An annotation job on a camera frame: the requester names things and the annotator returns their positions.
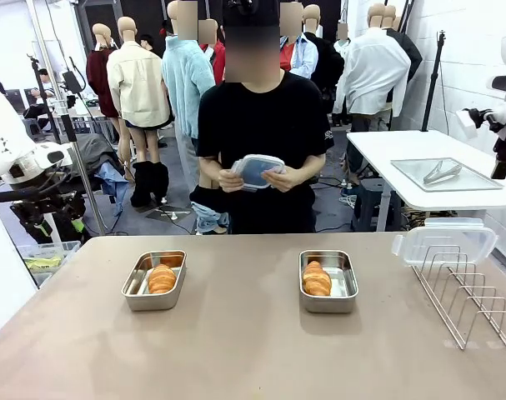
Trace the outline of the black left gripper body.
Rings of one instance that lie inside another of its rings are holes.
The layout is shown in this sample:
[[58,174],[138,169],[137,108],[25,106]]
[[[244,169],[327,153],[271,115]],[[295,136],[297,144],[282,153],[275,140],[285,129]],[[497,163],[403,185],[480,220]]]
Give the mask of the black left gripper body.
[[72,207],[71,200],[61,195],[27,201],[27,207],[33,212],[40,214],[56,213],[69,219],[76,217],[76,211]]

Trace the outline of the person's right hand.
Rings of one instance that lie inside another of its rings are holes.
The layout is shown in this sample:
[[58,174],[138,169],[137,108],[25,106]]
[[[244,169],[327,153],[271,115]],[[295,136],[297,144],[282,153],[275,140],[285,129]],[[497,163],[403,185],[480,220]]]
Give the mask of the person's right hand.
[[232,170],[221,169],[218,172],[218,184],[224,192],[232,193],[243,189],[244,180]]

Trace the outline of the person's left hand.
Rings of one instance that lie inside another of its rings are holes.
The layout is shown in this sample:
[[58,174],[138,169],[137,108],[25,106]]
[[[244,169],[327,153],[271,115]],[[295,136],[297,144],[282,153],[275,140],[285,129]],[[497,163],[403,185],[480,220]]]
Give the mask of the person's left hand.
[[286,167],[282,172],[268,170],[262,173],[262,178],[270,186],[282,193],[286,193],[308,180],[308,175],[303,168],[295,169]]

